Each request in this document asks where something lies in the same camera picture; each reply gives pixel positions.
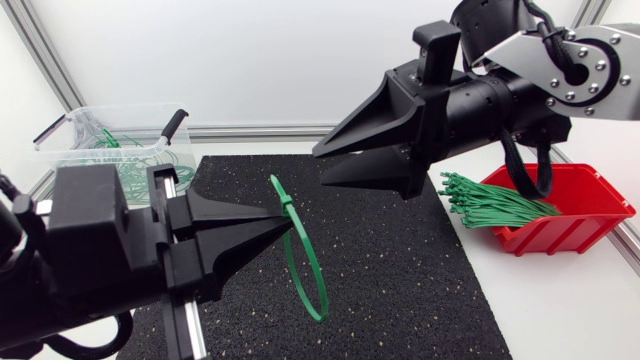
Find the bin handle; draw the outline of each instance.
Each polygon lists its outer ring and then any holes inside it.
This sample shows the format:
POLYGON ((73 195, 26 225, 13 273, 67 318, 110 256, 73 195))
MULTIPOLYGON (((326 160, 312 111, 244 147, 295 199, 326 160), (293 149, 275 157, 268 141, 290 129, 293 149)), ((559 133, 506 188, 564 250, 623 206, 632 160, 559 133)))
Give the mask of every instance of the bin handle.
POLYGON ((171 145, 171 138, 173 137, 173 134, 176 133, 176 130, 178 130, 182 120, 187 116, 189 116, 188 112, 179 109, 175 114, 173 114, 173 117, 169 120, 167 126, 164 127, 161 135, 167 138, 167 145, 171 145))

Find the red plastic bin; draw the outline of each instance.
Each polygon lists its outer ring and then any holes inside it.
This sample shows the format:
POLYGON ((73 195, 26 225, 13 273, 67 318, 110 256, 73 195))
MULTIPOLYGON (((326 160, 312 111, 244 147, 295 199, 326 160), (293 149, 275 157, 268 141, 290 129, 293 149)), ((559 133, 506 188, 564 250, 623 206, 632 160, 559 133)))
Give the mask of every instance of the red plastic bin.
MULTIPOLYGON (((527 164, 536 178, 538 165, 527 164)), ((484 184, 515 186, 502 166, 484 184)), ((553 164, 553 190, 544 201, 563 215, 537 219, 521 228, 494 227, 502 247, 516 256, 529 252, 577 251, 582 254, 636 210, 591 166, 553 164)))

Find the bundle of green cable ties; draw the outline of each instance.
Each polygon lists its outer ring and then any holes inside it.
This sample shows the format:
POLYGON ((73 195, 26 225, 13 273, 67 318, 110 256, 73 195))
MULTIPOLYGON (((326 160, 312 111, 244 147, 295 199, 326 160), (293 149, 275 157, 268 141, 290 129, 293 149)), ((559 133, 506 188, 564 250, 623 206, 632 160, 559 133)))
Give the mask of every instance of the bundle of green cable ties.
POLYGON ((451 212, 461 214, 467 228, 486 226, 523 227, 543 216, 562 215, 555 206, 523 198, 516 190, 502 186, 478 184, 456 173, 441 173, 448 178, 438 191, 451 196, 451 212))
MULTIPOLYGON (((96 142, 91 145, 92 149, 114 149, 121 148, 120 142, 126 145, 126 141, 130 141, 136 147, 143 147, 141 143, 130 138, 125 134, 120 134, 120 141, 107 129, 102 129, 101 138, 93 135, 96 142)), ((174 165, 176 174, 178 175, 178 183, 176 184, 176 192, 182 192, 189 188, 191 181, 196 173, 195 169, 190 166, 181 165, 178 155, 169 150, 163 152, 163 156, 156 155, 149 158, 124 158, 124 159, 108 159, 109 162, 116 164, 118 174, 120 175, 120 183, 124 191, 125 198, 129 205, 141 205, 149 203, 149 187, 147 184, 147 168, 157 166, 164 163, 174 165)), ((96 163, 102 163, 102 159, 95 160, 96 163)))

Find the black cable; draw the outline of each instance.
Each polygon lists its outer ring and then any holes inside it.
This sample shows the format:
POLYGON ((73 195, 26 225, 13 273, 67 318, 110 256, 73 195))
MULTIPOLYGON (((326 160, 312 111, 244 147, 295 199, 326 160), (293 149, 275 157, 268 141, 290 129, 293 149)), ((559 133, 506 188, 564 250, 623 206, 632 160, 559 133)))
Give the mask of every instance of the black cable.
POLYGON ((556 28, 551 15, 548 12, 542 10, 538 5, 536 5, 533 0, 524 0, 524 6, 527 8, 527 11, 535 17, 539 17, 544 22, 547 27, 548 32, 553 32, 556 28))
POLYGON ((0 174, 0 190, 13 201, 21 192, 11 183, 8 177, 0 174))
POLYGON ((537 200, 548 197, 551 194, 553 185, 553 168, 549 152, 551 141, 541 140, 538 142, 538 183, 535 184, 522 162, 518 148, 511 134, 502 129, 500 132, 500 142, 504 148, 505 165, 507 172, 516 189, 524 198, 537 200))
POLYGON ((118 333, 116 337, 106 345, 98 347, 87 347, 78 345, 62 335, 52 335, 42 339, 42 342, 49 345, 51 349, 62 356, 76 360, 96 360, 109 357, 120 351, 129 341, 133 332, 133 318, 129 311, 115 315, 118 322, 118 333))
POLYGON ((583 73, 573 62, 569 51, 564 45, 566 30, 562 27, 556 27, 549 13, 538 7, 532 0, 524 0, 524 5, 531 15, 542 19, 542 22, 538 24, 538 32, 542 35, 542 41, 551 61, 565 74, 567 82, 579 84, 583 73))

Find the transparent plastic bin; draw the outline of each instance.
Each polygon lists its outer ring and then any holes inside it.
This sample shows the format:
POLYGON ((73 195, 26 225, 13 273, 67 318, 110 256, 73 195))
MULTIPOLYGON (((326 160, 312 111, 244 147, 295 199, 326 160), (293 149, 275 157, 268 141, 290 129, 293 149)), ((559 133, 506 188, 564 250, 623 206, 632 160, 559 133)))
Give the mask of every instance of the transparent plastic bin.
POLYGON ((149 203, 146 168, 170 163, 180 179, 176 190, 184 193, 196 163, 180 109, 184 105, 166 103, 73 110, 33 141, 34 159, 54 170, 115 164, 129 205, 149 203))

